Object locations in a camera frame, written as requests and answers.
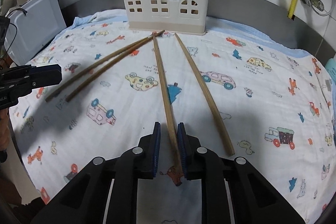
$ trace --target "yellow spotted car print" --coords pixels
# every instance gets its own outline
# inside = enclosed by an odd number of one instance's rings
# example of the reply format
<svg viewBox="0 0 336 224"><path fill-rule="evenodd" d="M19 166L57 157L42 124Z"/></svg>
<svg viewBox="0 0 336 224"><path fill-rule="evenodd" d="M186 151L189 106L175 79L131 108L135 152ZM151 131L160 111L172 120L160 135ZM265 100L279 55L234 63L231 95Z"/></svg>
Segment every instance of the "yellow spotted car print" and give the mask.
<svg viewBox="0 0 336 224"><path fill-rule="evenodd" d="M141 78L135 72L126 75L125 78L130 82L131 87L135 90L146 91L157 86L159 82L155 81L153 77Z"/></svg>
<svg viewBox="0 0 336 224"><path fill-rule="evenodd" d="M251 57L249 60L247 60L247 63L250 63L251 65L257 66L257 67L263 67L267 71L271 71L272 68L268 64L265 63L264 60L256 57Z"/></svg>

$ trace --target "wooden stick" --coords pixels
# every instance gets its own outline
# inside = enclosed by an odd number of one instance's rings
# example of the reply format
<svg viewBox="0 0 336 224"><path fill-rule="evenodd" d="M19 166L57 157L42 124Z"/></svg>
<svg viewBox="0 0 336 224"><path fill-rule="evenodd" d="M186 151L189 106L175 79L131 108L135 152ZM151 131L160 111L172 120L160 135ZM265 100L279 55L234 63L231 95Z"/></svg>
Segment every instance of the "wooden stick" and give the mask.
<svg viewBox="0 0 336 224"><path fill-rule="evenodd" d="M212 96L211 96L211 93L207 87L207 85L205 84L201 74L200 74L200 71L198 70L194 60L192 59L192 57L190 56L188 50L185 48L182 40L180 39L180 37L177 35L177 33L175 33L175 36L184 52L184 55L185 57L187 58L188 62L189 62L189 65L191 66L195 76L196 76L196 79L199 83L199 86L201 87L202 91L203 91L203 94L204 94L204 97L210 107L210 110L211 110L211 113L212 113L212 116L215 120L215 124L216 124L216 127L217 127L217 130L219 131L219 134L221 136L221 139L222 139L222 142L223 142L223 145L224 145L224 149L226 151L226 153L229 155L229 156L233 156L235 154L235 150L233 148L233 145L232 145L232 142L230 140L230 137L229 137L229 133L227 132L226 130L226 127L224 125L224 122L223 122L223 119L221 117L221 114L219 113L219 110L215 104L215 101L213 100Z"/></svg>
<svg viewBox="0 0 336 224"><path fill-rule="evenodd" d="M73 82L75 82L76 80L78 80L79 78L81 78L82 76L84 76L85 74L87 74L90 70L98 67L99 65L101 65L102 63L110 60L111 58L117 56L118 54L125 52L126 50L128 50L129 48L137 45L138 43L142 42L144 39L140 39L130 45L127 45L107 56L105 56L104 58L98 60L97 62L93 63L91 66L87 67L86 69L82 70L80 73L78 73L77 75L73 76L71 79L69 79L68 81L66 81L63 85L61 85L58 89L56 89L55 91L53 91L46 99L46 102L51 101L54 97L56 97L62 90L64 90L65 88L67 88L68 86L70 86Z"/></svg>
<svg viewBox="0 0 336 224"><path fill-rule="evenodd" d="M171 104L170 104L170 99L169 99L169 94L168 94L168 89L167 89L168 85L167 85L165 70L163 67L163 62L162 62L159 45L158 45L158 41L156 37L153 37L153 41L154 41L154 52L155 52L157 70L159 72L163 106L165 108L165 113L166 113L169 140L170 140L170 144L171 144L171 148L173 152L174 166L178 173L182 173L183 171L182 171L182 165L180 161L179 147L177 145L174 117L173 117L173 112L171 109Z"/></svg>
<svg viewBox="0 0 336 224"><path fill-rule="evenodd" d="M145 45L147 42L151 41L154 36L162 35L164 33L163 31L160 31L156 34L152 34L151 36L143 39L138 44L134 45L133 47L129 48L125 52L121 53L119 56L117 56L115 59L113 59L111 62L107 63L104 67L102 67L100 70L98 70L96 73L91 75L89 78L87 78L83 83L81 83L78 88L76 88L73 92L70 93L68 97L66 97L65 101L70 102L83 88L85 88L87 85L89 85L92 81L96 80L100 75L102 75L105 71L107 71L109 68L111 68L113 65L118 63L120 60L128 56L130 53L134 52L137 48Z"/></svg>

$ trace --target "plastic basket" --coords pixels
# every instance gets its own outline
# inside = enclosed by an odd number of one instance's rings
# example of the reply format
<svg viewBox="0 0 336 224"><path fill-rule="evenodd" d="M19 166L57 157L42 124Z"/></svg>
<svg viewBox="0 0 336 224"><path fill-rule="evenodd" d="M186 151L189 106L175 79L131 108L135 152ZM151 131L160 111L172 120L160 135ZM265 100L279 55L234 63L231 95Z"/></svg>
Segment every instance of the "plastic basket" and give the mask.
<svg viewBox="0 0 336 224"><path fill-rule="evenodd" d="M205 34L208 0L124 0L130 29Z"/></svg>

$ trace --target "white patterned cloth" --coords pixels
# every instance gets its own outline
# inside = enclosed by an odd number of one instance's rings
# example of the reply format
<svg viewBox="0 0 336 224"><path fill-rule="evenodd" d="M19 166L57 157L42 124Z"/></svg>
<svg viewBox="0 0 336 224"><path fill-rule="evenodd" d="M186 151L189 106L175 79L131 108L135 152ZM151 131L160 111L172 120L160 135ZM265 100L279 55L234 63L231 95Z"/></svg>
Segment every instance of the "white patterned cloth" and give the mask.
<svg viewBox="0 0 336 224"><path fill-rule="evenodd" d="M150 35L129 30L125 15L105 11L105 21L94 23L88 17L29 63L59 64L65 82L96 60ZM307 223L314 223L336 191L334 86L326 70L309 53L228 21L209 18L205 36L180 38L221 112L236 151L231 159L245 157ZM176 38L165 32L158 42L176 122L184 122L187 134L198 137L202 146L226 157ZM159 172L152 181L139 181L137 223L201 223L200 181L185 180L172 166L153 42L66 103L66 95L89 75L49 103L44 99L56 87L33 90L10 109L23 163L45 202L94 157L119 157L141 136L151 134L159 121Z"/></svg>

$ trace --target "basket base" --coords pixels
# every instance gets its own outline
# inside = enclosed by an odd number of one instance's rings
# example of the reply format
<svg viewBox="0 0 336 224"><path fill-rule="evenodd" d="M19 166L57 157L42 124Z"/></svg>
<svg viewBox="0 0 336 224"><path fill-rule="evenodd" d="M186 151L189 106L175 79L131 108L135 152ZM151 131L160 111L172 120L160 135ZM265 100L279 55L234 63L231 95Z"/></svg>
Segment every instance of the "basket base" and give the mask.
<svg viewBox="0 0 336 224"><path fill-rule="evenodd" d="M194 35L205 35L205 27L189 24L162 23L162 22L137 22L130 21L129 28L134 30L165 30Z"/></svg>

